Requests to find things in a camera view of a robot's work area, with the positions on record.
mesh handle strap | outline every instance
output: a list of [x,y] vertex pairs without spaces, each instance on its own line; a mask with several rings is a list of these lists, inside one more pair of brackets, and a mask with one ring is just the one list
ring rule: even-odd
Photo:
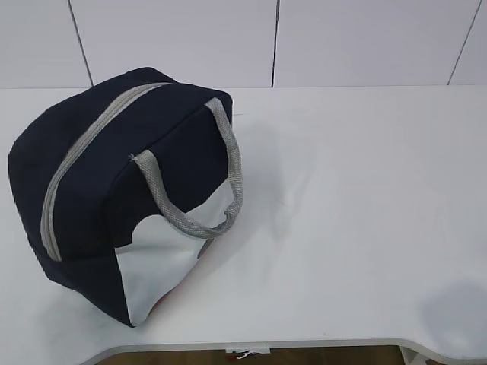
[[225,209],[226,219],[224,222],[216,227],[206,227],[191,217],[188,217],[174,205],[167,197],[158,160],[152,152],[144,150],[135,156],[133,160],[144,175],[145,181],[151,190],[152,198],[163,216],[183,233],[195,238],[208,240],[224,234],[233,225],[244,201],[244,182],[242,179],[240,151],[223,104],[215,97],[207,102],[205,106],[212,111],[220,135],[227,148],[228,182],[230,183],[234,200]]

zipper track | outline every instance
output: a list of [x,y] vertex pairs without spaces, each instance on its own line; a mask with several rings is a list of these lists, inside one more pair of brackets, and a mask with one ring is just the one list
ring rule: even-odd
[[52,260],[58,262],[62,261],[59,247],[56,242],[56,235],[54,234],[54,204],[56,202],[56,193],[63,176],[81,156],[84,150],[86,150],[88,145],[98,134],[100,134],[103,128],[105,128],[123,110],[148,92],[169,84],[170,83],[167,82],[158,82],[140,85],[120,94],[69,149],[49,182],[46,195],[44,196],[43,210],[40,218],[40,238],[46,248],[47,255]]

navy blue bag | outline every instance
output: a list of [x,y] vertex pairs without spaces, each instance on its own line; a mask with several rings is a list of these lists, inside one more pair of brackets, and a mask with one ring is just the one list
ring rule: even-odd
[[140,68],[30,124],[8,173],[46,276],[120,322],[143,322],[240,211],[231,104]]

floor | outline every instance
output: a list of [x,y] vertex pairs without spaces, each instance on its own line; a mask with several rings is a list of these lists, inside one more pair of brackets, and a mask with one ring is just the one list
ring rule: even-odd
[[[239,360],[249,365],[403,365],[397,346],[283,348]],[[236,360],[224,351],[171,351],[119,354],[98,365],[222,365]]]

white wall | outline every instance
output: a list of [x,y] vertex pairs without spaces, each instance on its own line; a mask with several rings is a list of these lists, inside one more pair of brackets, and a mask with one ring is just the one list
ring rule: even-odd
[[209,87],[270,87],[275,0],[72,0],[98,83],[152,66]]
[[66,0],[0,1],[0,88],[89,84]]
[[446,84],[479,0],[281,0],[275,86]]
[[[72,0],[94,83],[269,87],[277,0]],[[281,0],[276,87],[487,84],[480,0]],[[0,88],[88,87],[68,0],[0,0]]]
[[487,84],[487,2],[479,8],[450,84]]

